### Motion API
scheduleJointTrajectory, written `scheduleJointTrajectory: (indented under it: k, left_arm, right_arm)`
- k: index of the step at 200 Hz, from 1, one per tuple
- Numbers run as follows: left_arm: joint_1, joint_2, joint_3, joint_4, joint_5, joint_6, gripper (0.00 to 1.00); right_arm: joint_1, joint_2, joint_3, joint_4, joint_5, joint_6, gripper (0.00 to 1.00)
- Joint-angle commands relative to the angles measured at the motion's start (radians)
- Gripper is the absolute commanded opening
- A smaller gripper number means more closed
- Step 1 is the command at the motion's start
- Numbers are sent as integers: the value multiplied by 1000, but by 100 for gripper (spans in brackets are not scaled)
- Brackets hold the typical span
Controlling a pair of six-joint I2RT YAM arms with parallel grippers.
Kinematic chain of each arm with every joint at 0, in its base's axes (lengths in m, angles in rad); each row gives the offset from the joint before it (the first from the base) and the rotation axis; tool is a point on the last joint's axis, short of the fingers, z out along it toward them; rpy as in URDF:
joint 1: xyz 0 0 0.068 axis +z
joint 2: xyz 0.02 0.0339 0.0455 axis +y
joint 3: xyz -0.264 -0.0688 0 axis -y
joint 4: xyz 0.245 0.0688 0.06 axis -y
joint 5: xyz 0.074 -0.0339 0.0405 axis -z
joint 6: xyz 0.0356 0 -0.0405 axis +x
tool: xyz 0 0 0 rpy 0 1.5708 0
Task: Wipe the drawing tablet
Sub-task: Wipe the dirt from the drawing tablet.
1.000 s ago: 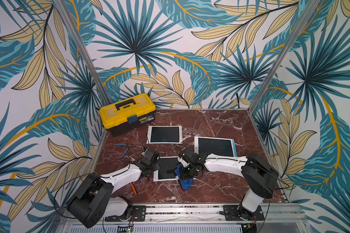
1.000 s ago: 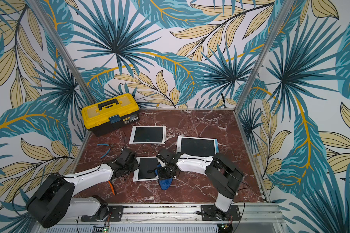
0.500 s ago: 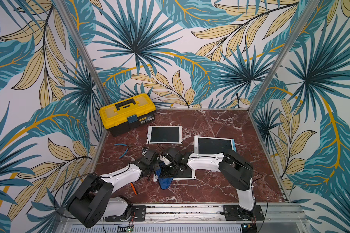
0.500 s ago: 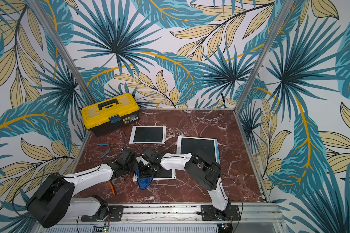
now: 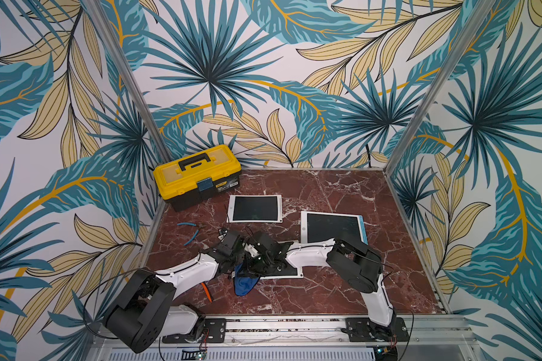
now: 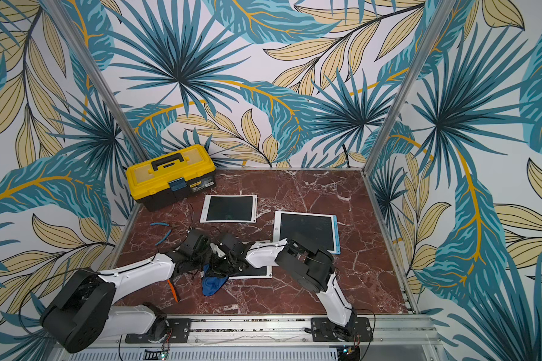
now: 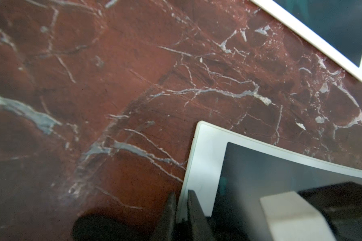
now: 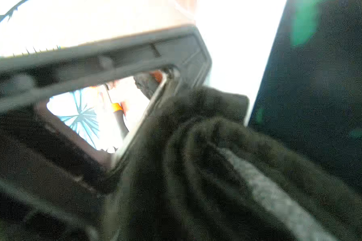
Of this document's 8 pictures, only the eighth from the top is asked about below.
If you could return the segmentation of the white drawing tablet front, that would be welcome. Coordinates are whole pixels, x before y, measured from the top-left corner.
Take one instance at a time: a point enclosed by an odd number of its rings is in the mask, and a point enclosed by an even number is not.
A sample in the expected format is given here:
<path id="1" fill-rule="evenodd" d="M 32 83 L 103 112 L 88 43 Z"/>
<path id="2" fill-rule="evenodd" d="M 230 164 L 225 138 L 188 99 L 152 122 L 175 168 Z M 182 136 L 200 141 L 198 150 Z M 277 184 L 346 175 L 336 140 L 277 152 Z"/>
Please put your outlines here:
<path id="1" fill-rule="evenodd" d="M 362 194 L 362 1 L 198 1 L 207 85 Z"/>

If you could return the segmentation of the blue microfiber cloth black trim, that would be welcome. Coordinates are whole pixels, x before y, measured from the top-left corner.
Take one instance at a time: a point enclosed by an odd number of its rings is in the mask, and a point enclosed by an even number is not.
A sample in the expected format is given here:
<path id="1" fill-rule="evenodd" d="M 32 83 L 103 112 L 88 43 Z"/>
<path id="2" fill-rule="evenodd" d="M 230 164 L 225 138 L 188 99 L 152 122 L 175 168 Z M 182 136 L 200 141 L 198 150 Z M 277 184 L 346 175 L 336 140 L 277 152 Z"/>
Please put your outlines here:
<path id="1" fill-rule="evenodd" d="M 107 182 L 103 241 L 362 241 L 362 197 L 245 127 L 245 96 L 196 89 L 139 128 Z"/>

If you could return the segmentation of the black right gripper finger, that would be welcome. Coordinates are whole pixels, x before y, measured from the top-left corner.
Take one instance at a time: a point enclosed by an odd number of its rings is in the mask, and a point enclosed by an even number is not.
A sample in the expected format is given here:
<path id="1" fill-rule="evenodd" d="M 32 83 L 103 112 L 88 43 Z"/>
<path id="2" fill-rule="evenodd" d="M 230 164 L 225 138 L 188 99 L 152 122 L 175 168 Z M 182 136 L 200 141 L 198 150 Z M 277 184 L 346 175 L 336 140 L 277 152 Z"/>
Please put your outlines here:
<path id="1" fill-rule="evenodd" d="M 66 169 L 110 169 L 115 154 L 97 151 L 46 109 L 48 98 L 109 80 L 163 70 L 170 75 L 149 106 L 202 85 L 212 59 L 195 26 L 158 30 L 82 46 L 0 58 L 0 162 L 35 156 Z"/>

